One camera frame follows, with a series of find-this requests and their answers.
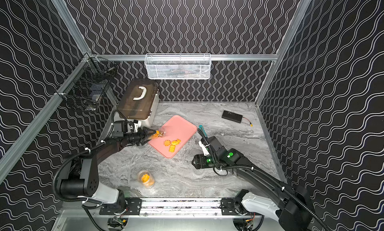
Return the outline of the clear jar brown cookies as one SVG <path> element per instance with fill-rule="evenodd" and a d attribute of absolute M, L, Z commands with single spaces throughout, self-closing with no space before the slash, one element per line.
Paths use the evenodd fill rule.
<path fill-rule="evenodd" d="M 156 132 L 151 135 L 151 140 L 157 139 L 157 138 L 163 138 L 166 136 L 166 129 L 165 128 L 158 128 Z"/>

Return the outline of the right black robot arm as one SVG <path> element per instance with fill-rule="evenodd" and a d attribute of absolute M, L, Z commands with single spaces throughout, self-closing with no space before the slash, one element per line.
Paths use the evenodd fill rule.
<path fill-rule="evenodd" d="M 199 145 L 204 153 L 194 156 L 192 165 L 195 169 L 212 169 L 220 177 L 235 175 L 265 194 L 259 197 L 248 190 L 241 190 L 234 198 L 234 204 L 225 206 L 225 209 L 237 215 L 268 217 L 277 221 L 285 231 L 307 231 L 313 220 L 325 231 L 330 230 L 316 214 L 307 189 L 274 178 L 240 151 L 228 150 L 216 137 L 207 137 L 203 128 L 198 128 L 198 133 L 202 137 Z"/>

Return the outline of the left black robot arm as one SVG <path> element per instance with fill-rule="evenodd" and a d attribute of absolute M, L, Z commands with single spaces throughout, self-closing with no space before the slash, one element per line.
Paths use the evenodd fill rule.
<path fill-rule="evenodd" d="M 54 196 L 68 203 L 90 202 L 124 209 L 124 193 L 100 182 L 98 166 L 122 149 L 143 146 L 160 134 L 161 131 L 129 121 L 121 111 L 113 110 L 107 136 L 96 146 L 68 157 L 58 168 L 52 180 Z"/>

